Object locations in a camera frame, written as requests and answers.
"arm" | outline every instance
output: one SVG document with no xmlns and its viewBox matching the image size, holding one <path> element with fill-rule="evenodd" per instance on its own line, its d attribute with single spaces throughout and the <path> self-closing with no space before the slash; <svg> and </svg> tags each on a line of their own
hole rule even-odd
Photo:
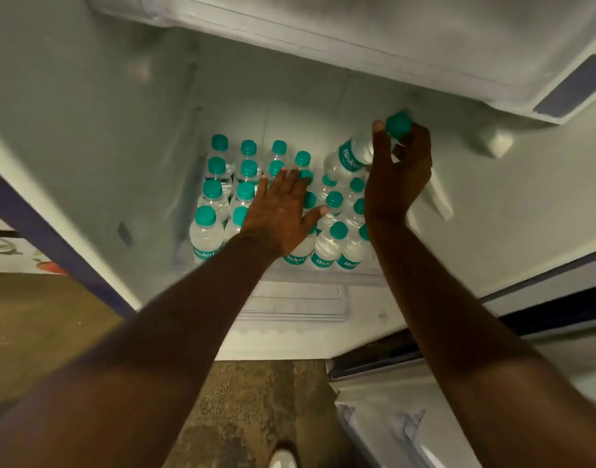
<svg viewBox="0 0 596 468">
<path fill-rule="evenodd" d="M 263 178 L 242 232 L 214 258 L 1 419 L 0 467 L 161 467 L 263 272 L 321 217 L 302 219 L 297 178 L 281 171 L 270 190 Z"/>
<path fill-rule="evenodd" d="M 426 128 L 413 125 L 391 161 L 382 122 L 365 216 L 404 319 L 485 467 L 596 467 L 596 408 L 490 314 L 404 224 L 430 177 Z"/>
</svg>

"person's left hand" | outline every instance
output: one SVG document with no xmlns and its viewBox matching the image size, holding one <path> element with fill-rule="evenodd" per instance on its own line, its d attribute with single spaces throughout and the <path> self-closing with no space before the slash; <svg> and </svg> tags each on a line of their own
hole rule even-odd
<svg viewBox="0 0 596 468">
<path fill-rule="evenodd" d="M 318 206 L 302 217 L 309 180 L 298 179 L 298 174 L 282 168 L 269 189 L 263 175 L 240 232 L 261 239 L 276 258 L 294 251 L 326 213 L 325 206 Z"/>
</svg>

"brown floor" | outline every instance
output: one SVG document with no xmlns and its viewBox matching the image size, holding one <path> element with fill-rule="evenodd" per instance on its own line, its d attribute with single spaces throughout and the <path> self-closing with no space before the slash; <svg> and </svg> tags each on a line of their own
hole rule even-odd
<svg viewBox="0 0 596 468">
<path fill-rule="evenodd" d="M 0 274 L 0 416 L 120 321 L 68 277 Z M 323 361 L 218 362 L 165 467 L 265 467 L 281 440 L 302 467 L 360 465 L 334 400 Z"/>
</svg>

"green label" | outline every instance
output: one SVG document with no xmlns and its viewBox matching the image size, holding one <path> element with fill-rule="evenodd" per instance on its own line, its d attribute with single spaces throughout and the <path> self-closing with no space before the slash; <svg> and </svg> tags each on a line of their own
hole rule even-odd
<svg viewBox="0 0 596 468">
<path fill-rule="evenodd" d="M 341 266 L 343 269 L 354 269 L 360 263 L 361 263 L 361 261 L 358 261 L 358 262 L 356 262 L 356 261 L 350 261 L 348 258 L 346 258 L 343 255 L 341 255 L 341 258 L 337 259 L 337 264 L 339 266 Z"/>
<path fill-rule="evenodd" d="M 287 261 L 287 263 L 291 265 L 301 265 L 307 260 L 308 256 L 294 256 L 293 254 L 288 254 L 283 256 L 283 259 Z"/>
<path fill-rule="evenodd" d="M 311 254 L 311 261 L 313 261 L 313 264 L 317 267 L 330 267 L 332 263 L 334 263 L 334 261 L 327 261 L 326 259 L 321 259 L 319 256 L 317 256 L 317 253 L 315 251 L 313 252 L 313 254 Z"/>
<path fill-rule="evenodd" d="M 363 164 L 352 153 L 352 140 L 339 146 L 339 160 L 341 165 L 350 172 L 356 172 L 363 168 Z"/>
<path fill-rule="evenodd" d="M 222 246 L 220 246 L 220 248 L 218 248 L 217 250 L 214 250 L 214 251 L 200 251 L 198 248 L 193 246 L 194 254 L 196 255 L 197 258 L 200 258 L 200 259 L 209 259 L 211 256 L 213 256 L 218 251 L 220 251 L 221 248 L 222 248 Z"/>
</svg>

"green bottle cap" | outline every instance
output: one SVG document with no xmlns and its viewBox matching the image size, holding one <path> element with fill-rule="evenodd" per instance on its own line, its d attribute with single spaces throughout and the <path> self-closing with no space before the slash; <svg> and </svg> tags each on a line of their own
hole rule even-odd
<svg viewBox="0 0 596 468">
<path fill-rule="evenodd" d="M 226 172 L 226 161 L 219 156 L 209 158 L 207 161 L 209 172 L 212 174 L 224 174 Z"/>
<path fill-rule="evenodd" d="M 311 163 L 311 155 L 306 151 L 298 151 L 296 153 L 296 164 L 300 167 L 306 167 Z"/>
<path fill-rule="evenodd" d="M 276 177 L 280 171 L 281 167 L 284 167 L 285 163 L 283 161 L 279 161 L 278 159 L 272 161 L 270 163 L 270 175 L 272 177 Z"/>
<path fill-rule="evenodd" d="M 287 143 L 281 140 L 274 141 L 274 144 L 272 145 L 272 152 L 282 156 L 287 152 Z"/>
<path fill-rule="evenodd" d="M 411 132 L 412 120 L 405 111 L 398 111 L 396 114 L 387 118 L 387 124 L 385 126 L 391 137 L 399 140 L 402 136 Z"/>
<path fill-rule="evenodd" d="M 246 218 L 246 213 L 248 209 L 246 207 L 237 207 L 233 212 L 233 222 L 238 226 L 241 227 L 244 224 L 244 219 Z"/>
<path fill-rule="evenodd" d="M 242 174 L 246 177 L 255 177 L 257 175 L 257 163 L 252 159 L 245 159 L 239 168 Z"/>
<path fill-rule="evenodd" d="M 325 174 L 324 174 L 324 177 L 322 178 L 322 182 L 324 182 L 324 185 L 327 185 L 328 187 L 334 187 L 336 185 L 336 180 L 332 180 L 332 179 L 328 178 L 328 176 Z"/>
<path fill-rule="evenodd" d="M 307 192 L 304 196 L 304 208 L 313 208 L 315 206 L 315 202 L 317 198 L 313 192 Z"/>
<path fill-rule="evenodd" d="M 216 151 L 226 151 L 229 149 L 229 139 L 224 135 L 213 135 L 211 147 Z"/>
<path fill-rule="evenodd" d="M 361 215 L 365 214 L 365 199 L 360 198 L 354 204 L 354 211 L 356 213 L 360 213 Z"/>
<path fill-rule="evenodd" d="M 370 237 L 367 234 L 367 225 L 363 225 L 361 228 L 358 229 L 358 234 L 361 235 L 365 241 L 370 241 Z"/>
<path fill-rule="evenodd" d="M 202 185 L 202 193 L 209 198 L 220 198 L 222 196 L 222 184 L 216 179 L 205 180 Z"/>
<path fill-rule="evenodd" d="M 241 200 L 252 200 L 255 196 L 255 184 L 252 182 L 241 182 L 237 186 L 237 198 Z"/>
<path fill-rule="evenodd" d="M 333 226 L 330 227 L 330 235 L 337 240 L 342 240 L 348 235 L 348 226 L 340 221 L 335 221 Z"/>
<path fill-rule="evenodd" d="M 333 192 L 329 193 L 326 197 L 326 205 L 331 208 L 339 208 L 342 203 L 343 196 L 341 195 L 341 192 L 338 192 L 337 190 L 333 190 Z"/>
<path fill-rule="evenodd" d="M 241 151 L 244 156 L 255 156 L 257 154 L 257 144 L 253 140 L 244 140 L 242 141 Z"/>
<path fill-rule="evenodd" d="M 209 205 L 200 206 L 196 209 L 194 220 L 201 227 L 210 227 L 216 222 L 216 211 Z"/>
<path fill-rule="evenodd" d="M 365 181 L 360 177 L 355 177 L 349 182 L 349 187 L 352 189 L 352 192 L 362 192 L 365 188 Z"/>
<path fill-rule="evenodd" d="M 302 169 L 302 171 L 300 171 L 300 178 L 302 179 L 303 177 L 309 178 L 309 185 L 311 185 L 311 182 L 313 182 L 313 173 L 308 169 Z"/>
</svg>

